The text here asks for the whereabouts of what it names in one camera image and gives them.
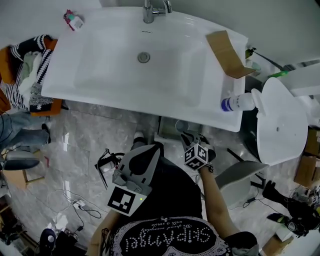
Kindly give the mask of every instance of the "small bottle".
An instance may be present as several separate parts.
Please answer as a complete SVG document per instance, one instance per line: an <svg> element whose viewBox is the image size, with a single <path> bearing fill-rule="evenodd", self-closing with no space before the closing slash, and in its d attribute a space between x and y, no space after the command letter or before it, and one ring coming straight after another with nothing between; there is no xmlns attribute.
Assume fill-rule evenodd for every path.
<svg viewBox="0 0 320 256"><path fill-rule="evenodd" d="M221 108L225 112L229 111L247 111L253 110L256 107L252 94L250 92L224 98L221 101Z"/></svg>

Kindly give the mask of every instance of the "tile floor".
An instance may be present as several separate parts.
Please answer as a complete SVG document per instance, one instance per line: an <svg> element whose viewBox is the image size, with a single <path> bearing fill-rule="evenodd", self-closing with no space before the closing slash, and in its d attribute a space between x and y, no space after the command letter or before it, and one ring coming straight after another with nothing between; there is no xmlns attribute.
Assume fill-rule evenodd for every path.
<svg viewBox="0 0 320 256"><path fill-rule="evenodd" d="M159 117L155 115L75 101L66 101L65 104L69 110L62 110L61 114L52 117L48 124L52 143L41 149L49 158L49 165L47 166L43 159L37 167L27 171L32 178L45 176L45 179L30 184L27 190L8 184L12 195L12 209L35 241L39 241L43 229L54 226L56 219L59 220L61 216L66 217L66 227L72 231L82 224L63 192L55 191L57 189L67 189L81 195L99 207L87 204L98 210L104 218L109 211L105 201L106 191L94 164L105 148L109 148L111 152L128 152L135 131L143 131L146 137L151 138L158 128ZM216 146L217 157L213 163L216 174L237 162L226 152L227 147L244 160L255 161L242 145L237 133L206 126L203 134ZM183 148L179 142L166 143L164 152L165 157L195 178L196 173L183 166ZM292 180L298 162L297 158L269 167L264 175L267 180L277 182L276 188L289 196L297 187ZM257 189L251 187L248 198L256 193ZM72 200L79 198L70 193L67 193L67 196ZM257 198L262 198L261 191ZM267 199L263 202L281 213L287 213L281 205ZM259 201L246 208L237 207L243 203L233 205L234 209L230 207L231 218L240 230L252 232L263 246L278 227L276 223L266 219L266 216L274 211ZM86 212L79 212L79 215L84 222L84 229L78 232L79 243L86 247L101 219L89 216Z"/></svg>

